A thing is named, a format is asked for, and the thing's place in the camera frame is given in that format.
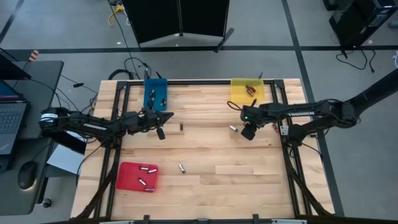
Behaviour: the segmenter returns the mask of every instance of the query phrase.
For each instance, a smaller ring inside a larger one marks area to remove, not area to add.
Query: laptop keyboard
[[[0,134],[17,133],[24,110],[0,110]]]

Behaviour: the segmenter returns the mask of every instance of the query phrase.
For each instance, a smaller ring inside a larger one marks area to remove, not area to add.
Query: cable
[[[236,110],[236,111],[242,111],[242,108],[240,108],[236,103],[232,102],[232,101],[227,101],[226,104],[232,109],[232,110]]]
[[[129,58],[125,59],[125,61],[124,61],[124,69],[128,70],[128,69],[127,69],[127,66],[126,66],[126,62],[127,62],[128,60],[131,60],[133,66],[134,66],[134,71],[135,71],[135,73],[136,73],[138,79],[140,79],[140,77],[139,77],[139,75],[138,75],[138,72],[137,72],[137,69],[136,69],[136,67],[135,67],[134,61],[133,61],[134,59],[138,60],[144,67],[146,67],[146,70],[149,70],[149,78],[151,78],[151,76],[152,76],[152,68],[151,68],[147,63],[143,62],[141,59],[139,59],[139,58],[137,58],[137,57],[129,57]]]
[[[30,61],[27,61],[27,62],[25,63],[24,67],[22,68],[22,71],[25,70],[25,67],[26,67],[26,65],[27,65],[29,62],[30,62]],[[15,88],[15,87],[17,86],[18,82],[19,82],[19,80],[17,80],[17,81],[15,82],[13,88]]]
[[[308,148],[310,148],[310,149],[316,151],[316,152],[319,154],[319,156],[321,157],[321,159],[323,159],[323,155],[322,155],[322,153],[321,153],[320,151],[316,150],[314,147],[309,146],[309,145],[307,145],[307,144],[304,144],[304,143],[302,143],[302,144],[303,144],[303,146],[307,146]],[[293,151],[293,146],[290,146],[289,156],[290,156],[291,158],[294,158],[294,157],[295,157],[295,154],[294,154],[294,151]]]
[[[127,25],[127,26],[131,26],[131,24],[129,23],[129,16],[128,16],[127,13],[126,13],[126,8],[124,7],[124,5],[122,5],[122,7],[123,7],[123,13],[124,13],[124,15],[127,17],[127,19],[126,19],[126,25]]]
[[[130,72],[129,70],[125,70],[125,69],[116,69],[114,72],[112,72],[112,74],[109,76],[108,80],[112,80],[117,74],[119,73],[127,73],[129,75],[129,79],[130,80],[134,80],[134,75],[133,72]]]
[[[396,51],[395,56],[393,56],[394,60],[394,64],[396,65],[396,67],[398,68],[398,50]]]
[[[61,76],[62,76],[63,78],[66,78],[67,80],[69,80],[69,81],[75,83],[75,84],[82,84],[82,83],[78,83],[78,82],[76,82],[75,80],[72,80],[72,79],[70,79],[70,78],[68,78],[68,77],[66,77],[66,76],[64,76],[64,75],[61,75]],[[87,86],[82,85],[81,87],[86,88],[87,90],[92,91],[93,93],[98,93],[97,91],[94,91],[94,90],[92,90],[91,88],[88,88]]]
[[[373,69],[373,66],[372,66],[372,61],[373,61],[374,57],[376,56],[376,51],[374,51],[373,49],[370,49],[370,48],[368,48],[368,47],[362,46],[362,47],[360,47],[360,48],[357,49],[357,50],[360,50],[360,51],[362,52],[363,57],[365,58],[365,64],[363,65],[362,68],[357,67],[357,66],[355,66],[355,65],[353,65],[353,64],[351,64],[351,63],[349,63],[349,62],[345,62],[345,61],[341,60],[339,57],[342,56],[342,55],[344,55],[344,54],[338,54],[338,55],[336,55],[336,59],[337,59],[339,62],[345,63],[345,64],[347,64],[347,65],[350,65],[350,66],[352,66],[352,67],[354,67],[354,68],[356,68],[356,69],[358,69],[358,70],[365,70],[366,65],[368,64],[368,57],[366,56],[366,54],[365,54],[365,52],[363,51],[363,49],[369,49],[369,50],[373,51],[373,56],[372,56],[372,58],[371,58],[370,61],[369,61],[369,66],[370,66],[370,68],[371,68],[372,73],[374,73],[374,69]],[[355,51],[355,50],[352,50],[350,53],[347,53],[346,55],[352,54],[354,51]]]
[[[36,82],[36,83],[42,84],[43,86],[46,86],[47,88],[49,88],[50,90],[52,90],[53,93],[54,93],[54,95],[55,95],[55,96],[57,97],[57,99],[58,99],[58,102],[59,102],[59,104],[60,104],[60,107],[62,107],[61,101],[60,101],[60,97],[58,96],[58,94],[55,92],[55,90],[54,90],[53,88],[51,88],[51,87],[48,86],[47,84],[44,84],[44,83],[42,83],[42,82],[39,82],[39,81],[36,81],[36,80],[33,80],[33,79],[28,79],[28,80],[30,80],[30,81],[32,81],[32,82]]]
[[[66,94],[64,94],[64,92],[63,92],[62,90],[60,90],[58,87],[57,87],[57,90],[60,91],[60,92],[69,100],[69,102],[75,107],[75,109],[76,109],[77,111],[80,111],[80,110],[77,108],[77,106],[72,102],[72,100],[70,100],[69,97],[68,97]]]
[[[60,99],[68,105],[68,110],[70,110],[70,105],[69,105],[69,103],[68,103],[66,100],[62,99],[62,97],[60,97]]]
[[[328,128],[326,130],[326,132],[323,134],[323,136],[317,137],[317,139],[324,138],[329,133],[329,130],[330,130],[330,128]]]
[[[111,8],[112,13],[114,14],[114,11],[113,11],[113,8],[112,8],[112,4],[108,0],[107,0],[107,2],[109,4],[109,7]],[[116,22],[118,23],[118,26],[120,28],[120,32],[122,33],[123,40],[124,40],[124,43],[126,44],[127,51],[129,52],[129,55],[132,58],[131,52],[130,52],[130,48],[129,48],[128,44],[127,44],[126,37],[124,36],[124,32],[123,32],[122,26],[120,25],[118,17],[115,16],[114,18],[115,18]],[[132,66],[135,68],[136,66],[134,65],[134,62],[132,60],[131,60],[131,63],[132,63]]]
[[[77,168],[77,172],[76,172],[76,186],[77,186],[77,182],[79,181],[79,176],[80,176],[80,167],[81,165],[83,165],[83,163],[86,161],[87,158],[89,158],[92,154],[94,154],[94,152],[96,152],[100,147],[102,146],[99,145],[93,152],[91,152],[90,154],[88,154],[88,156],[86,156],[79,164],[79,167]]]
[[[8,56],[10,56],[15,61],[19,62],[14,56],[12,56],[10,53],[8,53],[7,50],[2,49],[1,47],[0,47],[0,50],[3,51],[4,53],[6,53]]]
[[[87,110],[87,108],[89,108],[89,107],[91,107],[91,110],[95,107],[94,105],[94,101],[96,102],[96,100],[97,100],[97,97],[98,97],[98,94],[96,94],[94,97],[92,97],[91,99],[90,99],[90,104],[88,105],[88,106],[86,106],[84,109],[82,109],[80,112],[84,112],[85,110]]]

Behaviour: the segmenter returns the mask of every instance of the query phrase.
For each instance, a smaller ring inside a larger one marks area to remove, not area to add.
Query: black metal frame
[[[112,119],[116,119],[117,115],[118,115],[118,106],[119,106],[119,99],[120,99],[120,94],[121,94],[121,90],[125,89],[124,92],[124,101],[123,101],[123,109],[122,112],[125,113],[127,112],[127,104],[129,101],[129,92],[130,92],[130,88],[132,86],[139,86],[139,85],[143,85],[144,82],[143,81],[134,81],[134,82],[126,82],[126,81],[121,81],[118,82],[117,86],[116,86],[116,92],[115,92],[115,96],[114,96],[114,104],[113,104],[113,110],[112,110]],[[230,85],[230,80],[182,80],[182,81],[178,81],[178,80],[169,80],[168,81],[169,85]],[[278,98],[277,98],[277,88],[280,89],[280,93],[282,95],[282,102],[284,104],[287,103],[287,95],[286,95],[286,90],[285,90],[285,85],[284,85],[284,81],[283,80],[264,80],[264,84],[265,85],[269,85],[271,88],[271,93],[272,93],[272,99],[273,102],[278,102]],[[287,120],[288,124],[292,124],[292,120],[289,118]],[[292,166],[292,162],[290,161],[290,157],[289,157],[289,153],[288,153],[288,147],[285,144],[286,139],[285,136],[280,136],[281,138],[281,143],[282,143],[282,150],[283,150],[283,154],[284,154],[284,161],[285,161],[285,166],[286,166],[286,170],[287,170],[287,177],[288,177],[288,181],[289,181],[289,190],[290,190],[290,197],[292,199],[292,206],[294,209],[294,215],[295,217],[301,215],[300,213],[300,209],[299,209],[299,203],[298,203],[298,198],[297,198],[297,193],[296,193],[296,189],[295,189],[295,184],[294,184],[294,180],[293,178],[290,176],[289,172],[288,172],[288,164],[290,164],[290,166]],[[99,182],[99,187],[103,184],[104,179],[106,177],[107,171],[108,171],[108,162],[109,162],[109,156],[110,156],[110,150],[111,149],[106,149],[105,151],[105,155],[104,155],[104,160],[103,160],[103,166],[102,166],[102,170],[101,170],[101,176],[100,176],[100,182]],[[120,158],[120,152],[121,149],[115,149],[115,156],[114,156],[114,162],[117,163],[117,165],[119,164],[119,158]],[[297,173],[298,176],[300,177],[300,180],[302,181],[302,183],[305,185],[305,179],[303,176],[303,169],[302,169],[302,164],[301,164],[301,160],[300,160],[300,156],[299,156],[299,151],[297,148],[294,148],[294,153],[295,153],[295,163],[296,163],[296,167],[297,167]],[[106,217],[110,218],[111,214],[112,214],[112,209],[113,209],[113,199],[114,199],[114,190],[115,190],[115,185],[116,185],[116,178],[113,179],[113,181],[111,182],[111,186],[110,186],[110,191],[109,191],[109,197],[108,197],[108,204],[106,206]],[[312,211],[311,211],[311,206],[310,203],[307,200],[307,196],[303,193],[303,199],[304,199],[304,205],[305,205],[305,214],[306,215],[311,215]],[[95,207],[95,211],[94,211],[94,217],[98,218],[100,216],[100,210],[101,210],[101,200],[98,201],[96,207]],[[263,219],[260,220],[258,218],[258,216],[254,215],[254,219],[258,220],[259,223],[260,222],[266,222],[269,223],[271,220],[270,219]],[[254,219],[247,219],[247,220],[212,220],[212,223],[214,223],[215,221],[218,222],[228,222],[228,223],[253,223]],[[174,221],[159,221],[160,223],[167,223],[167,222],[181,222],[181,223],[197,223],[198,220],[174,220]]]

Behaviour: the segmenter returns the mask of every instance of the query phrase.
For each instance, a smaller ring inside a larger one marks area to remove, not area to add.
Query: floor
[[[20,60],[27,60],[26,52],[39,49],[42,53],[38,60],[63,60],[63,75],[97,90],[100,81],[108,79],[115,69],[123,68],[124,59],[128,58],[119,27],[109,27],[106,22],[110,14],[106,0],[5,0],[0,5],[0,47]],[[357,70],[338,62],[336,49],[316,48],[338,45],[328,23],[331,15],[322,0],[231,0],[228,27],[235,32],[225,45],[257,46],[260,50],[230,48],[218,54],[133,52],[132,56],[139,57],[165,78],[255,78],[263,72],[263,78],[301,78],[309,100],[345,100],[395,69],[392,56],[398,50],[398,29],[390,29],[385,23],[366,42],[382,49],[376,51],[373,60],[376,71],[372,73],[369,67]],[[128,46],[137,47],[126,17],[120,14],[118,19]],[[398,19],[398,13],[390,21],[393,19]],[[219,41],[217,37],[170,36],[142,47],[209,46]],[[358,66],[364,63],[360,52],[349,55],[348,60]],[[64,78],[58,87],[79,109],[93,97],[84,88],[73,88]],[[391,96],[363,113],[359,125],[351,129],[334,128],[326,136],[329,165],[347,217],[398,220],[398,151],[393,141],[398,120],[390,119],[398,113],[397,100],[398,95]],[[74,180],[51,179],[46,191],[46,197],[54,202],[51,208],[38,205],[30,215],[0,217],[1,223],[66,220],[75,194]]]

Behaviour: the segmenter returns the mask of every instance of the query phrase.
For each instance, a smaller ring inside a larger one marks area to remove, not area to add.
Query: laptop screen
[[[0,80],[0,100],[17,100],[20,96],[4,81]]]

